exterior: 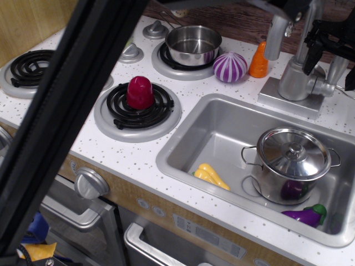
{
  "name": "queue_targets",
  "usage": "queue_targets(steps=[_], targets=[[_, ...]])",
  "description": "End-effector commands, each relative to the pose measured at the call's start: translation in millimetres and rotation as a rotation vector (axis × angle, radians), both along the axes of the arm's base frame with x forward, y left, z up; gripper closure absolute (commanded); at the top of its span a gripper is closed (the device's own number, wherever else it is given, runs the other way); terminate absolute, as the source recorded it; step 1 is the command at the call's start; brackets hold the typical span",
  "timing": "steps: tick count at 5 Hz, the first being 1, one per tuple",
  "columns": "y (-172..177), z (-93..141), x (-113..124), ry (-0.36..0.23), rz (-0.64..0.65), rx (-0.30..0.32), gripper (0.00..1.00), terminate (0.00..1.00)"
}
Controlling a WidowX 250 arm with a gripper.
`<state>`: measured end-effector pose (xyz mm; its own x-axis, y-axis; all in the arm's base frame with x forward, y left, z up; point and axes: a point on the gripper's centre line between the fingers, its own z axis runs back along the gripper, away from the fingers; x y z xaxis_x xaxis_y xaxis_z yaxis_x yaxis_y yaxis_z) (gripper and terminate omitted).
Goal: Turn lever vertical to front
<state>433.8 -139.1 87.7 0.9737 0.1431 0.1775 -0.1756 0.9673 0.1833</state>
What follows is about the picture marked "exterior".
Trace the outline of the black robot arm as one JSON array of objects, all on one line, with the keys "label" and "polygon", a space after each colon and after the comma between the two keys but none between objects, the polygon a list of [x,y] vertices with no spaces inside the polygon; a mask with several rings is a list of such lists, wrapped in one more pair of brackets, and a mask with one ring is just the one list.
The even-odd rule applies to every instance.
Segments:
[{"label": "black robot arm", "polygon": [[266,248],[304,265],[354,264],[354,189],[330,190],[326,199],[343,203],[345,214],[336,212],[336,235],[320,233],[283,214],[181,172],[158,169],[170,153],[178,132],[189,125],[204,104],[213,103],[204,125],[226,126],[242,142],[272,126],[271,119],[305,125],[304,120],[260,106],[256,95],[265,79],[247,79],[241,84],[224,85],[215,78],[205,81],[162,79],[176,92],[182,104],[182,120],[172,132],[144,144],[114,141],[99,132],[93,106],[109,74],[123,81],[133,74],[158,80],[153,67],[144,61],[140,67],[116,64],[123,42],[137,33],[148,19],[140,18],[143,2],[85,1],[80,3],[58,51],[45,74],[39,92],[16,120],[19,131],[1,167],[2,202],[1,245],[13,252],[39,207],[54,175],[66,155],[77,155],[103,170],[110,181],[110,200],[138,211],[165,228],[171,228],[171,215],[179,213],[217,234],[246,247]]}]

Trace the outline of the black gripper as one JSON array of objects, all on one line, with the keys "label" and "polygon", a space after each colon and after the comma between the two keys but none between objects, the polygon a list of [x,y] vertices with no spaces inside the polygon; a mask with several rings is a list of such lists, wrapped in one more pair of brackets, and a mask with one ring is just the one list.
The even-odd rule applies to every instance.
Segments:
[{"label": "black gripper", "polygon": [[[308,53],[303,64],[303,73],[310,75],[324,51],[342,58],[354,58],[354,11],[341,22],[315,20],[305,38]],[[346,76],[345,91],[355,89],[355,69]]]}]

